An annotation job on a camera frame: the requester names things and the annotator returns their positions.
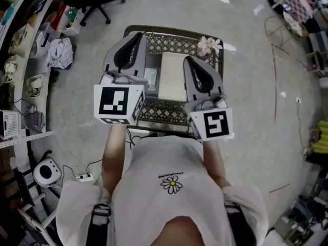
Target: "gray floor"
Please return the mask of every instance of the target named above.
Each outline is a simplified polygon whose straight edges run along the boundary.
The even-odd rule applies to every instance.
[[[73,66],[61,71],[48,96],[50,129],[55,134],[35,140],[35,153],[52,149],[58,165],[68,165],[76,174],[84,174],[88,163],[101,159],[108,127],[93,117],[93,85],[99,81],[107,50],[127,26],[167,26],[220,37],[225,43],[223,83],[234,112],[234,138],[220,141],[228,179],[234,185],[257,185],[273,224],[301,192],[311,168],[301,156],[296,98],[302,100],[299,114],[304,144],[308,128],[317,123],[321,102],[318,79],[275,49],[278,99],[274,123],[271,43],[279,44],[280,36],[265,35],[264,20],[274,15],[266,0],[126,0],[104,9],[111,25],[105,25],[96,11],[74,39]],[[269,20],[268,31],[279,25],[278,19]],[[283,48],[305,62],[297,41],[291,39]],[[90,169],[98,174],[100,165]],[[65,173],[65,179],[72,178],[69,169]]]

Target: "yellow object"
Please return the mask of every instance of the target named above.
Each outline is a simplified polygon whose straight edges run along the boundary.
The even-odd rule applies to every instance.
[[[321,131],[320,140],[312,144],[314,152],[316,153],[328,153],[328,121],[320,121],[318,127]]]

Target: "storage bin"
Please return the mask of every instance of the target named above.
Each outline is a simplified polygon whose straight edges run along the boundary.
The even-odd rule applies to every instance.
[[[18,131],[18,112],[11,110],[0,111],[0,138],[7,139],[17,136]]]
[[[38,97],[41,97],[41,96],[47,96],[48,95],[49,78],[47,76],[42,75],[42,74],[36,75],[36,76],[31,76],[26,80],[27,90],[29,89],[30,84],[33,81],[37,80],[38,78],[41,78],[41,91],[40,91],[40,94],[38,96],[29,97],[28,92],[26,92],[26,98],[38,98]]]
[[[77,15],[74,19],[73,25],[69,28],[66,28],[66,25],[68,23],[68,18],[65,15],[65,12],[68,10],[69,10],[69,7],[67,6],[65,8],[63,15],[61,16],[61,19],[60,19],[58,27],[57,27],[57,31],[65,34],[66,36],[79,34],[80,29],[81,29],[80,22],[81,22],[82,18],[84,17],[84,14],[82,13],[82,9],[78,10]]]
[[[20,45],[14,48],[14,42],[19,38],[19,35],[22,33],[23,33],[23,37]],[[29,24],[24,25],[16,33],[14,33],[8,53],[12,55],[19,55],[21,57],[24,57],[25,52],[30,48],[32,44],[33,35],[34,35],[34,28],[31,27]]]
[[[13,79],[10,80],[10,81],[7,81],[6,76],[3,75],[2,76],[2,83],[14,83],[15,81],[23,80],[23,68],[24,68],[24,63],[25,63],[24,58],[20,57],[19,55],[14,55],[14,56],[8,58],[5,62],[5,65],[4,65],[4,72],[5,72],[6,64],[8,62],[10,62],[11,60],[14,60],[17,64],[16,71],[14,72]]]
[[[58,38],[59,33],[50,26],[50,23],[44,23],[40,25],[37,35],[34,38],[31,53],[29,58],[43,57],[47,54],[51,42]]]

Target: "power strip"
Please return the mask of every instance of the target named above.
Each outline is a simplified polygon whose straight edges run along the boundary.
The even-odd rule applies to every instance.
[[[92,173],[85,174],[85,175],[79,175],[76,178],[81,182],[93,181],[93,179],[94,179]]]

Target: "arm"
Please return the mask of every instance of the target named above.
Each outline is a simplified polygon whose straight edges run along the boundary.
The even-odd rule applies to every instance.
[[[126,128],[126,126],[111,126],[104,155],[102,157],[102,178],[104,188],[111,196],[122,177]]]
[[[215,183],[222,189],[230,186],[230,183],[225,179],[226,170],[224,169],[219,144],[216,140],[204,141],[203,157],[205,168]]]

